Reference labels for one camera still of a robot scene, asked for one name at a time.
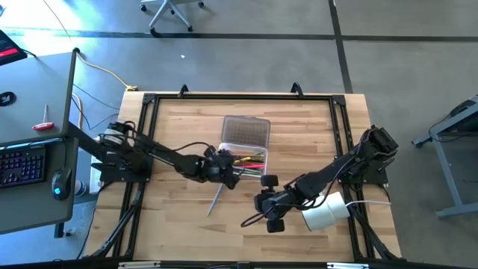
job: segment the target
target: clear plastic box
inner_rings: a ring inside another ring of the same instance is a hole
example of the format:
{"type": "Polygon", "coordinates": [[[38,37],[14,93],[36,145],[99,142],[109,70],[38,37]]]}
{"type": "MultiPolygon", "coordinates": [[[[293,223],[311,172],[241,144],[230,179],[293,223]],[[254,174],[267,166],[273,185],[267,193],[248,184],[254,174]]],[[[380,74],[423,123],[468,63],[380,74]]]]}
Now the clear plastic box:
{"type": "Polygon", "coordinates": [[[248,154],[248,155],[257,155],[257,153],[262,152],[261,155],[264,156],[264,169],[262,170],[262,174],[252,175],[244,171],[244,173],[241,176],[251,176],[251,177],[260,178],[261,176],[267,174],[267,156],[269,155],[269,152],[267,151],[266,148],[262,146],[244,146],[244,145],[237,145],[234,143],[221,143],[219,145],[219,149],[227,149],[235,154],[248,154]]]}
{"type": "Polygon", "coordinates": [[[269,146],[270,121],[256,117],[224,116],[221,141],[236,145],[269,146]]]}

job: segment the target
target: wooden tabletop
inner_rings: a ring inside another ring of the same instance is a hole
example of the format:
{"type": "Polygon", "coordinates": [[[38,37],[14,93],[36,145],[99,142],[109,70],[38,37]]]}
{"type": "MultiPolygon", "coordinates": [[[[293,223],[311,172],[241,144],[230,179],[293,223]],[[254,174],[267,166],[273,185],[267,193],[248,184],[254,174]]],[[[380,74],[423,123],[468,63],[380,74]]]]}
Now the wooden tabletop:
{"type": "MultiPolygon", "coordinates": [[[[138,122],[143,94],[125,93],[119,114],[121,120],[138,122]]],[[[356,143],[363,131],[370,127],[367,104],[362,94],[345,96],[356,143]]],[[[194,141],[204,141],[217,147],[221,143],[225,115],[270,120],[267,171],[279,176],[280,186],[302,173],[320,170],[335,155],[329,105],[324,101],[162,100],[155,140],[170,148],[194,141]]],[[[344,137],[342,125],[341,137],[344,137]]],[[[192,146],[181,153],[201,155],[203,151],[203,146],[192,146]]],[[[253,198],[261,190],[259,179],[244,177],[234,190],[224,188],[211,215],[207,216],[218,187],[209,182],[200,184],[184,179],[173,168],[156,161],[151,182],[146,186],[134,259],[257,262],[353,260],[346,220],[326,229],[309,232],[301,213],[293,210],[284,218],[284,232],[267,233],[264,220],[241,228],[240,223],[256,213],[253,198]]],[[[97,250],[116,226],[124,188],[124,183],[113,183],[100,193],[86,254],[97,250]]],[[[338,185],[332,189],[339,190],[338,185]]],[[[364,196],[367,200],[387,201],[383,189],[374,185],[364,186],[364,196]]],[[[377,204],[367,204],[366,207],[370,225],[388,249],[399,256],[400,248],[390,207],[377,204]]],[[[358,230],[364,253],[363,236],[358,230]]]]}

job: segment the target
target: black keyboard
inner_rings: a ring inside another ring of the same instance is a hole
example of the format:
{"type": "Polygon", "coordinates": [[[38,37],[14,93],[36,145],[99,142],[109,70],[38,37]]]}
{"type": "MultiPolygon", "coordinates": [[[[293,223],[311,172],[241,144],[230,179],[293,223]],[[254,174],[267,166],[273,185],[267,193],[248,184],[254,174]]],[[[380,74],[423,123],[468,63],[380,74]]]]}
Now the black keyboard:
{"type": "Polygon", "coordinates": [[[0,189],[45,181],[44,146],[0,150],[0,189]]]}

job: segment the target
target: roll of tape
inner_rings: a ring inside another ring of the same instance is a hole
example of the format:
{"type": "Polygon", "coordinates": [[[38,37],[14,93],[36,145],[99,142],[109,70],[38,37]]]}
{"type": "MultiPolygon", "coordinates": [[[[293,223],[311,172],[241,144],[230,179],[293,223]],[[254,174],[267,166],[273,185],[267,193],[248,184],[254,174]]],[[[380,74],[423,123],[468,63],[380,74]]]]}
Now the roll of tape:
{"type": "MultiPolygon", "coordinates": [[[[322,202],[323,196],[316,199],[314,205],[322,202]]],[[[305,224],[310,231],[334,225],[341,218],[349,217],[349,211],[339,192],[328,195],[324,204],[318,208],[302,211],[305,224]]]]}

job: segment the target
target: gray table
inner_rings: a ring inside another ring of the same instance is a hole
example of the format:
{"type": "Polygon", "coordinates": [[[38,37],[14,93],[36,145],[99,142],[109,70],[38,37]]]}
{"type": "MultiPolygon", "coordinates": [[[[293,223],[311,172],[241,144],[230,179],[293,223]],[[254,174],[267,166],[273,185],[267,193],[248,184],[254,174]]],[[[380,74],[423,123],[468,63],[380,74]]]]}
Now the gray table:
{"type": "Polygon", "coordinates": [[[415,148],[420,148],[427,142],[435,144],[438,160],[455,204],[437,211],[438,217],[478,212],[478,134],[451,132],[457,126],[478,123],[478,96],[472,100],[476,102],[474,105],[434,125],[428,134],[412,141],[415,148]]]}
{"type": "Polygon", "coordinates": [[[72,55],[68,52],[26,58],[0,67],[0,93],[10,91],[16,95],[12,105],[0,107],[0,146],[66,136],[72,95],[68,80],[70,70],[75,71],[74,66],[70,68],[72,55]],[[34,131],[31,127],[43,121],[45,105],[48,121],[55,127],[34,131]]]}
{"type": "Polygon", "coordinates": [[[59,140],[47,146],[45,182],[0,190],[0,234],[59,223],[55,237],[62,236],[63,222],[72,216],[73,192],[66,200],[53,199],[52,175],[69,167],[74,188],[78,147],[97,158],[101,155],[97,142],[68,121],[75,63],[73,51],[0,67],[0,93],[16,94],[13,104],[0,107],[0,146],[59,140]],[[31,127],[43,121],[45,104],[55,127],[36,132],[31,127]]]}
{"type": "Polygon", "coordinates": [[[48,165],[44,182],[0,189],[0,234],[62,223],[72,217],[75,184],[68,198],[58,201],[52,195],[52,177],[57,169],[69,167],[75,182],[78,139],[56,140],[45,146],[48,165]]]}

